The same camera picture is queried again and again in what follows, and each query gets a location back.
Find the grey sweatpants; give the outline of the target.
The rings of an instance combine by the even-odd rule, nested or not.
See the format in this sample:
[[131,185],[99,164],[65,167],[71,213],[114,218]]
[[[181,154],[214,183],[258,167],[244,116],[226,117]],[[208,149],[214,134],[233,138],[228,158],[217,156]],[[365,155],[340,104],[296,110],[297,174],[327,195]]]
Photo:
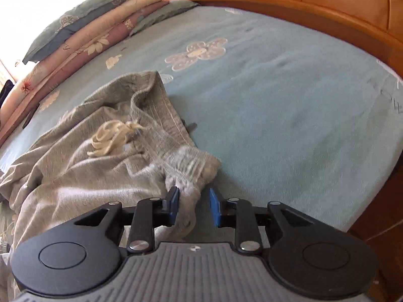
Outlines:
[[133,207],[174,186],[176,223],[158,227],[155,240],[181,239],[193,230],[196,204],[220,164],[195,146],[157,72],[118,77],[39,137],[1,178],[1,195],[16,215],[11,247],[108,202]]

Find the teal floral bed sheet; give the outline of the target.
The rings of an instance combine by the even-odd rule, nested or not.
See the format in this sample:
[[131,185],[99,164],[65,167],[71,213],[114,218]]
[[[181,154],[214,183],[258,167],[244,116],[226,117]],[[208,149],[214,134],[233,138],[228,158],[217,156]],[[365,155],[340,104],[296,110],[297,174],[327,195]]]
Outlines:
[[[279,200],[340,230],[364,212],[402,152],[402,86],[341,40],[283,20],[198,6],[127,37],[44,99],[1,149],[6,173],[99,88],[157,72],[186,131],[220,167],[226,197]],[[189,241],[229,241],[202,190]]]

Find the black phone on bed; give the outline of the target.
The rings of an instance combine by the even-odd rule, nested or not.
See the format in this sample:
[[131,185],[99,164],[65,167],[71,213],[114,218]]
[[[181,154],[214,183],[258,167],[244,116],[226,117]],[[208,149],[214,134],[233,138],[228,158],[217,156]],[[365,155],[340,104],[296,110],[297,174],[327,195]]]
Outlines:
[[35,115],[35,113],[36,113],[36,111],[37,111],[37,109],[38,109],[39,107],[40,107],[40,104],[36,104],[36,105],[31,109],[31,111],[30,111],[29,114],[27,115],[27,118],[25,119],[25,122],[23,123],[23,126],[22,126],[23,129],[25,129],[25,128],[29,125],[31,119],[33,118],[33,116]]

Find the pink floral folded quilt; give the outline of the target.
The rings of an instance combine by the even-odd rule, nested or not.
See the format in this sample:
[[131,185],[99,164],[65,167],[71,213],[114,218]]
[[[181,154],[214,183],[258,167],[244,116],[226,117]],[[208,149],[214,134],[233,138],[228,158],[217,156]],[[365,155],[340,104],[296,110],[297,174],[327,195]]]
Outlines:
[[1,141],[5,142],[31,109],[94,57],[125,39],[142,16],[167,0],[126,0],[68,38],[13,87],[1,105]]

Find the teal pillow on quilt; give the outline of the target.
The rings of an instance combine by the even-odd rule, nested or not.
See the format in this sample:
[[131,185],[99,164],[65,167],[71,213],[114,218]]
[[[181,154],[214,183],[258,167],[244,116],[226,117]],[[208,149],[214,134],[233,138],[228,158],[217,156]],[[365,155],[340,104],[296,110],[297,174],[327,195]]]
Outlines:
[[54,53],[68,38],[126,0],[85,0],[49,24],[32,42],[22,62],[37,63]]

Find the teal pillow under quilt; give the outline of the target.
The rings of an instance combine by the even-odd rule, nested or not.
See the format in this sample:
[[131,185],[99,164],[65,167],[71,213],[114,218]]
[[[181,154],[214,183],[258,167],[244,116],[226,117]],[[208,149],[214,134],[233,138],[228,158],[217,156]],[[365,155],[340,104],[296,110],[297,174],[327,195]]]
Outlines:
[[148,14],[147,16],[142,16],[140,20],[137,21],[134,28],[129,33],[132,37],[137,33],[140,33],[144,29],[151,27],[157,23],[162,22],[168,18],[172,18],[179,14],[185,13],[193,8],[196,8],[199,4],[192,2],[190,0],[169,0],[166,5],[157,9],[156,11]]

